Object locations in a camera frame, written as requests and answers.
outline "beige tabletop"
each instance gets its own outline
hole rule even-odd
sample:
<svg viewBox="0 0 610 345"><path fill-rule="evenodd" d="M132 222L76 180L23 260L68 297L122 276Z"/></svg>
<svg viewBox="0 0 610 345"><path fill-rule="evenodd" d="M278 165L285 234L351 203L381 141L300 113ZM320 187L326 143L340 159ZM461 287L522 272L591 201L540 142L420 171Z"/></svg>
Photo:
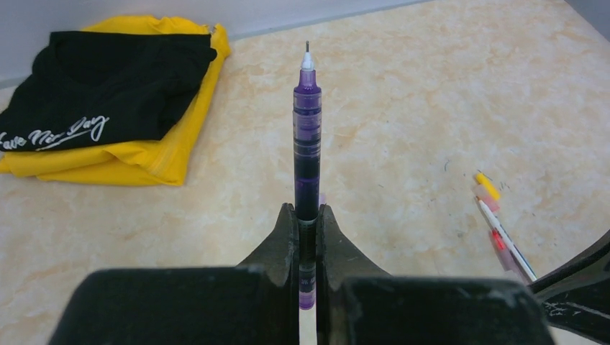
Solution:
<svg viewBox="0 0 610 345"><path fill-rule="evenodd" d="M0 176L0 344L43 344L99 268L249 254L293 200L305 40L324 92L322 192L383 269L503 275L477 170L539 276L610 228L610 43L560 0L416 4L233 42L183 187ZM313 344L313 313L302 323Z"/></svg>

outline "yellow shirt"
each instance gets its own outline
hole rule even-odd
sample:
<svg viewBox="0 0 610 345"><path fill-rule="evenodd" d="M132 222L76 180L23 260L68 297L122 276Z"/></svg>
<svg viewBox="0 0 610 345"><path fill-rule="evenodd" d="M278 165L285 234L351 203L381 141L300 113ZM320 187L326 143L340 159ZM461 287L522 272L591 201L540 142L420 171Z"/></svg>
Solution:
<svg viewBox="0 0 610 345"><path fill-rule="evenodd" d="M0 173L41 180L107 185L182 185L191 150L204 123L224 59L231 54L224 28L217 24L211 46L218 56L210 63L199 93L183 118L156 141L123 142L55 152L7 152ZM173 17L115 17L84 31L138 35L208 34L207 25Z"/></svg>

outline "purple pen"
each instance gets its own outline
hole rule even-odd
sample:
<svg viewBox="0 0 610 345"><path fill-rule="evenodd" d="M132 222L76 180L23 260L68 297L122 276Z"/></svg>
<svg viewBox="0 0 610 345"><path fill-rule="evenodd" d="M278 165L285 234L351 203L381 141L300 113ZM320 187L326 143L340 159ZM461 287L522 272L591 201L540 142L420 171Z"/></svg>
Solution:
<svg viewBox="0 0 610 345"><path fill-rule="evenodd" d="M299 305L316 302L316 220L319 207L322 90L305 43L299 84L294 88L293 113L294 208L299 220Z"/></svg>

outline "folded shirt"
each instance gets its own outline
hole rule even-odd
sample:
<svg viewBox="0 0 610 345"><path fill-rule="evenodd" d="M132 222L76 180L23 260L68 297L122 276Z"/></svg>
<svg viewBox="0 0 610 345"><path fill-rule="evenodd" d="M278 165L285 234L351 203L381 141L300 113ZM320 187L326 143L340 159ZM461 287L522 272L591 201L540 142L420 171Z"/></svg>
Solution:
<svg viewBox="0 0 610 345"><path fill-rule="evenodd" d="M0 150L162 139L217 56L210 38L53 32L0 114Z"/></svg>
<svg viewBox="0 0 610 345"><path fill-rule="evenodd" d="M206 25L173 17L115 17L84 29L136 35L209 34ZM182 185L188 159L204 123L224 59L231 50L221 25L211 34L217 58L209 65L199 92L182 119L158 142L133 141L54 152L6 152L0 173L41 180L110 185Z"/></svg>

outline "t-shirt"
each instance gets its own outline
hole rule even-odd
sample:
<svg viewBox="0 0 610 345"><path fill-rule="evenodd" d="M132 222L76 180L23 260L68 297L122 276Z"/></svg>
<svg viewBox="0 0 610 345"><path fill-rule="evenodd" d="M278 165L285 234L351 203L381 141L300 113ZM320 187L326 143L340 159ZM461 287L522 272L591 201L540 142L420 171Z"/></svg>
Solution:
<svg viewBox="0 0 610 345"><path fill-rule="evenodd" d="M216 56L209 34L53 32L0 114L0 150L161 140Z"/></svg>

